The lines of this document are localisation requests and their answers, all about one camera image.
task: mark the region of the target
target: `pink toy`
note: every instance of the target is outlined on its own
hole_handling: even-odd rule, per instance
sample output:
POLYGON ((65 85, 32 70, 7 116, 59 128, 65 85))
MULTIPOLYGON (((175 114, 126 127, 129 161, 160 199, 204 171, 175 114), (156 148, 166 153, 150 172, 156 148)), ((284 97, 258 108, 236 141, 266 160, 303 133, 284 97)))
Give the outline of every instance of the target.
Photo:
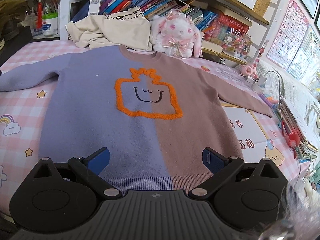
POLYGON ((241 74, 244 76, 250 76, 252 78, 257 79, 257 68, 253 65, 243 65, 241 68, 241 74))
POLYGON ((190 17, 175 10, 167 16, 154 16, 151 21, 153 50, 169 56, 202 57, 201 36, 190 17))

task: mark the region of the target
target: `sweater sleeve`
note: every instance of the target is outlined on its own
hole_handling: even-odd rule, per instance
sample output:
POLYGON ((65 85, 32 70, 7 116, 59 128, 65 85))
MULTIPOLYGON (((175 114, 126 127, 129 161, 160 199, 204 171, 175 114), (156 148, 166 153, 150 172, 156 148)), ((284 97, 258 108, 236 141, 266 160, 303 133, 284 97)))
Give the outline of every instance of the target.
POLYGON ((71 59, 71 53, 33 64, 22 65, 0 76, 0 91, 15 91, 34 87, 59 75, 71 59))
POLYGON ((262 100, 254 98, 253 96, 249 95, 249 93, 229 84, 218 76, 211 74, 206 75, 206 77, 210 79, 208 82, 217 90, 218 95, 222 100, 230 104, 272 117, 272 111, 270 107, 262 100))

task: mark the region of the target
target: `pen holder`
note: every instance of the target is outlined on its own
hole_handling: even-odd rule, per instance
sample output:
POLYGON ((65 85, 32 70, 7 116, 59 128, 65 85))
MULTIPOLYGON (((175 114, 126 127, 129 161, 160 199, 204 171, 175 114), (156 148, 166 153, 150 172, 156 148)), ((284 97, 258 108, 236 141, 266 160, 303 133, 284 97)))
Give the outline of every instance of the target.
POLYGON ((52 36, 58 33, 58 13, 48 13, 42 16, 42 34, 52 36))

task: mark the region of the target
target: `star print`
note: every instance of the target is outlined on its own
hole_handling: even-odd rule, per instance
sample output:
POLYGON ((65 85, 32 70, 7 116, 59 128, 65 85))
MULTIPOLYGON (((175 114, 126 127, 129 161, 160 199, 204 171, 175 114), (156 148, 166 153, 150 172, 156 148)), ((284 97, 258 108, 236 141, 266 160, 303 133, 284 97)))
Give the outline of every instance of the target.
POLYGON ((2 186, 2 182, 7 180, 7 175, 3 173, 3 166, 0 165, 0 187, 2 186))
POLYGON ((26 157, 31 156, 33 150, 31 150, 30 148, 28 148, 28 150, 24 151, 26 153, 26 157))
POLYGON ((46 93, 47 93, 47 92, 44 92, 44 91, 42 90, 41 92, 37 93, 37 98, 44 98, 44 96, 45 96, 46 93))

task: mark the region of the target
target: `pink bow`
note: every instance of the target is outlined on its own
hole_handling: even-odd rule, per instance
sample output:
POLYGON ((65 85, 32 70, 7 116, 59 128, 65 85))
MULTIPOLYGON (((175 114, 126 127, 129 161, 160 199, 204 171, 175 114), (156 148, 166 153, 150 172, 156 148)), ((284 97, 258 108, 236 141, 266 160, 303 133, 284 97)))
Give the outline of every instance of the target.
POLYGON ((182 54, 186 52, 189 44, 189 40, 175 41, 172 36, 165 36, 162 40, 162 46, 164 48, 173 47, 175 49, 174 54, 177 57, 182 57, 182 54))
POLYGON ((167 14, 167 20, 173 20, 175 18, 179 18, 179 13, 177 11, 170 11, 168 14, 167 14))

